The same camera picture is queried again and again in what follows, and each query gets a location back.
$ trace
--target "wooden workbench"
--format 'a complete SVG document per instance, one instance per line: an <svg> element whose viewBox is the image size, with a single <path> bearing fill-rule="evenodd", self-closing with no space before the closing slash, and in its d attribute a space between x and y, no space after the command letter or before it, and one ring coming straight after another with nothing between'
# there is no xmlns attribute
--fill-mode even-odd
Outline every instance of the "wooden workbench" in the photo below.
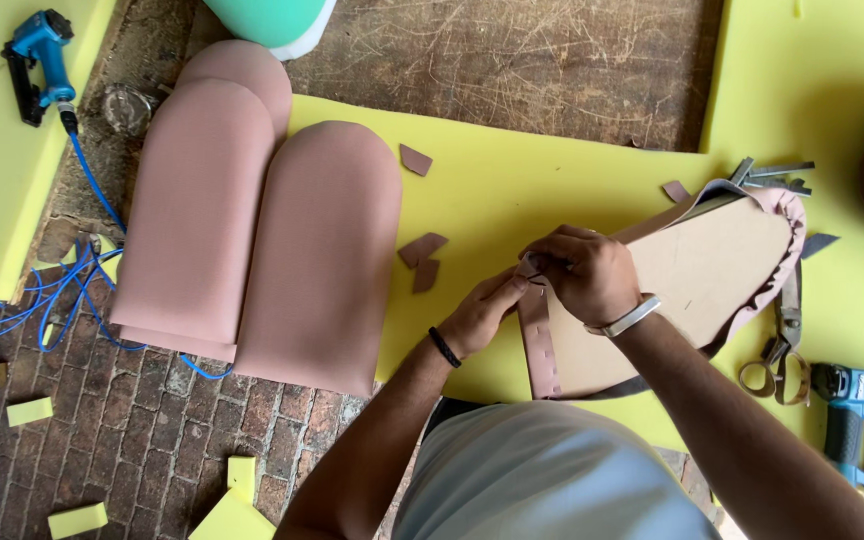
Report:
<svg viewBox="0 0 864 540"><path fill-rule="evenodd" d="M286 69L295 93L372 109L694 152L721 4L340 0L318 48ZM201 0L119 0L79 118L90 166L125 214L141 134L113 129L106 89L129 85L154 108L188 58L230 37ZM74 156L46 215L108 225Z"/></svg>

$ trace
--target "finger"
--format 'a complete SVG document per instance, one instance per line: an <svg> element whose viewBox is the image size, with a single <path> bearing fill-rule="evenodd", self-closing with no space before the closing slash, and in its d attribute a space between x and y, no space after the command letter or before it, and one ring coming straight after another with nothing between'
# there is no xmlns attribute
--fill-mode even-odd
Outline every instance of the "finger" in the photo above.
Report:
<svg viewBox="0 0 864 540"><path fill-rule="evenodd" d="M567 234L553 233L549 234L545 238L535 240L526 246L526 248L518 254L518 258L522 259L525 257L526 253L531 251L551 255L556 259L565 259L571 264L577 264L579 260L582 259L582 255L586 252L586 249L583 246L583 242L586 241L588 240L582 240Z"/></svg>
<svg viewBox="0 0 864 540"><path fill-rule="evenodd" d="M502 284L508 282L513 274L516 273L516 267L510 266L500 272L497 276L489 277L481 281L479 284L475 285L475 288L472 289L472 295L476 300L483 300L485 298L489 298L492 296L496 289L502 286Z"/></svg>
<svg viewBox="0 0 864 540"><path fill-rule="evenodd" d="M525 289L529 287L529 281L523 276L512 276L511 279L502 283L495 292L483 300L490 312L505 313L522 298Z"/></svg>
<svg viewBox="0 0 864 540"><path fill-rule="evenodd" d="M599 234L591 228L573 227L571 225L559 225L555 230L553 230L552 234L566 235L567 237L575 237L576 239L584 240L602 238L602 234Z"/></svg>

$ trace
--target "yellow foam scrap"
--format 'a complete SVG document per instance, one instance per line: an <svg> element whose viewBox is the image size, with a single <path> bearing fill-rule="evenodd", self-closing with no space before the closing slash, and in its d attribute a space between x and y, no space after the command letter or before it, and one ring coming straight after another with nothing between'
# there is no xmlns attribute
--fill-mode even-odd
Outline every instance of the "yellow foam scrap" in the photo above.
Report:
<svg viewBox="0 0 864 540"><path fill-rule="evenodd" d="M106 504L97 502L89 506L65 510L49 516L49 531L53 538L66 538L104 527L109 522Z"/></svg>
<svg viewBox="0 0 864 540"><path fill-rule="evenodd" d="M8 426L28 424L52 416L52 398L36 399L6 407Z"/></svg>
<svg viewBox="0 0 864 540"><path fill-rule="evenodd" d="M231 455L228 458L228 477L225 485L243 503L251 505L256 498L256 459Z"/></svg>
<svg viewBox="0 0 864 540"><path fill-rule="evenodd" d="M242 501L237 489L229 489L198 524L189 540L272 540L276 526Z"/></svg>

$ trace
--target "pink fabric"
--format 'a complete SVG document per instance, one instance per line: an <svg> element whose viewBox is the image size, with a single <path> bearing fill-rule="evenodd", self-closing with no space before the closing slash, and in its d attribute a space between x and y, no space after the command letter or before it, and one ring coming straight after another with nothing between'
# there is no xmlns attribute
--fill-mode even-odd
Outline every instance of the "pink fabric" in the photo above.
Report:
<svg viewBox="0 0 864 540"><path fill-rule="evenodd" d="M368 128L302 129L269 167L235 373L370 396L402 205Z"/></svg>
<svg viewBox="0 0 864 540"><path fill-rule="evenodd" d="M292 82L269 49L242 39L213 43L182 68L175 87L210 78L242 85L262 100L275 131L275 147L282 146L292 113Z"/></svg>
<svg viewBox="0 0 864 540"><path fill-rule="evenodd" d="M194 337L134 326L121 326L119 338L138 343L148 343L155 347L180 351L197 357L206 357L207 359L215 359L222 362L232 363L235 361L235 345L226 343L216 343L214 341L206 341L205 339L196 339Z"/></svg>
<svg viewBox="0 0 864 540"><path fill-rule="evenodd" d="M109 320L234 344L262 179L265 106L228 80L187 82L153 117Z"/></svg>

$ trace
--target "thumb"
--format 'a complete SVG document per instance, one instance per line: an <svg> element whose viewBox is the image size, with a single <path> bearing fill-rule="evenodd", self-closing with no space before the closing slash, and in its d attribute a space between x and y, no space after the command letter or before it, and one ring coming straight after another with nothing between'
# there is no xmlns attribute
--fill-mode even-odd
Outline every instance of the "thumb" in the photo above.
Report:
<svg viewBox="0 0 864 540"><path fill-rule="evenodd" d="M502 283L495 292L483 302L488 306L490 312L505 313L522 298L525 289L529 287L529 281L523 276L513 276Z"/></svg>

